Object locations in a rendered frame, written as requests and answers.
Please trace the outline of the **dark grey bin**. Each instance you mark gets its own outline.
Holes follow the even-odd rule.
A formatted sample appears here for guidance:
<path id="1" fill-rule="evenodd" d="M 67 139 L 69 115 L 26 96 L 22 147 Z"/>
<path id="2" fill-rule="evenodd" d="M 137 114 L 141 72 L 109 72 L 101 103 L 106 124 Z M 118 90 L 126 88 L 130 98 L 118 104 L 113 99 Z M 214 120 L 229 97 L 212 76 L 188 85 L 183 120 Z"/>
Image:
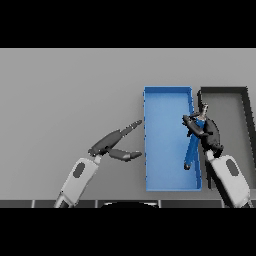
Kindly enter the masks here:
<path id="1" fill-rule="evenodd" d="M 198 103 L 207 103 L 207 115 L 220 132 L 223 155 L 233 156 L 251 189 L 256 190 L 256 121 L 248 88 L 201 87 Z"/>

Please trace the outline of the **blue bin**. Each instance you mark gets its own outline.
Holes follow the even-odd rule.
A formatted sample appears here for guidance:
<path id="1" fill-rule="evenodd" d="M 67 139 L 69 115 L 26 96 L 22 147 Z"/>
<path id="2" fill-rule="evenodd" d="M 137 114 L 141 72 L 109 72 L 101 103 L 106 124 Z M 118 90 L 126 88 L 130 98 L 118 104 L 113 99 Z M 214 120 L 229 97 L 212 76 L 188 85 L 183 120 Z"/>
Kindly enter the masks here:
<path id="1" fill-rule="evenodd" d="M 194 112 L 190 86 L 145 86 L 144 155 L 146 190 L 150 192 L 200 191 L 199 153 L 184 169 L 190 138 L 182 117 Z"/>

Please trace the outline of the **blue pipe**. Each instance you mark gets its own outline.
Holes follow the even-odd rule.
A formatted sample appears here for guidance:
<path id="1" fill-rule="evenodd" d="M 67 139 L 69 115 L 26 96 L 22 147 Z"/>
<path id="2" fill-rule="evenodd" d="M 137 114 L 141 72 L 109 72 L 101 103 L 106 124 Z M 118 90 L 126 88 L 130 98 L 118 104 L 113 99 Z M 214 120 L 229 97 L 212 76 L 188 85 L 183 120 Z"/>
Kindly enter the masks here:
<path id="1" fill-rule="evenodd" d="M 198 142 L 204 134 L 204 126 L 206 123 L 206 113 L 208 104 L 203 103 L 199 111 L 187 116 L 183 116 L 183 124 L 188 128 L 187 136 L 190 138 L 188 149 L 184 160 L 184 169 L 189 170 L 193 161 L 196 150 L 198 149 Z"/>

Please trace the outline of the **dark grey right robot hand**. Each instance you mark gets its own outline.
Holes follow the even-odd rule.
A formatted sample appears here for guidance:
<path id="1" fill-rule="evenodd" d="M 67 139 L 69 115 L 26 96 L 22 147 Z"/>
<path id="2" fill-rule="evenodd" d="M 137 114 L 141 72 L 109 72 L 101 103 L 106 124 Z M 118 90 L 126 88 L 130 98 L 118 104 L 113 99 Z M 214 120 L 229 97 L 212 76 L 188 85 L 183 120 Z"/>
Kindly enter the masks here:
<path id="1" fill-rule="evenodd" d="M 219 158 L 224 150 L 224 146 L 220 142 L 220 132 L 216 123 L 206 118 L 204 127 L 200 128 L 197 124 L 196 118 L 199 113 L 192 114 L 191 116 L 184 115 L 182 117 L 183 125 L 188 128 L 187 136 L 194 135 L 201 141 L 204 152 L 211 150 L 215 158 Z"/>

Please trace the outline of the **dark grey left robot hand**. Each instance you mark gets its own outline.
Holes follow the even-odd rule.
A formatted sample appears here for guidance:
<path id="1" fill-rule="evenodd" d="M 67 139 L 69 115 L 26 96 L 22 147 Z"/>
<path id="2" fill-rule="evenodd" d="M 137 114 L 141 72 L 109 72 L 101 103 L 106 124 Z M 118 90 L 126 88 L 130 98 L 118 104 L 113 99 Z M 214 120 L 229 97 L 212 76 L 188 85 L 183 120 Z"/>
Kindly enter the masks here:
<path id="1" fill-rule="evenodd" d="M 141 120 L 135 121 L 123 130 L 115 130 L 94 144 L 89 150 L 88 154 L 92 157 L 104 156 L 108 154 L 111 158 L 120 161 L 128 162 L 136 159 L 142 155 L 140 151 L 128 152 L 120 149 L 115 149 L 116 144 L 133 131 L 137 126 L 142 123 Z"/>

